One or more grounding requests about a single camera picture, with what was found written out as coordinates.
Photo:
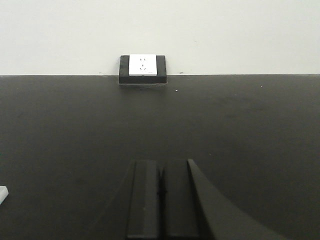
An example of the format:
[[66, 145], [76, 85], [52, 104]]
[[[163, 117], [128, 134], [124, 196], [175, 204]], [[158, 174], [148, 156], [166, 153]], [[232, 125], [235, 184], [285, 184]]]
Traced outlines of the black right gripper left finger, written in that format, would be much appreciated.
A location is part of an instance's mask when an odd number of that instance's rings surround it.
[[154, 160], [133, 163], [117, 196], [108, 207], [107, 239], [158, 239], [159, 169]]

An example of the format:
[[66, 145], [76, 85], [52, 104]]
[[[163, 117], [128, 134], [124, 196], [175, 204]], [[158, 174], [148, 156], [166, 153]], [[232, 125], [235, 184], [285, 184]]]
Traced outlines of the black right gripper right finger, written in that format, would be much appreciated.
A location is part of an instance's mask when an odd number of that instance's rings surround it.
[[166, 240], [284, 240], [239, 209], [204, 175], [193, 159], [166, 163], [163, 207]]

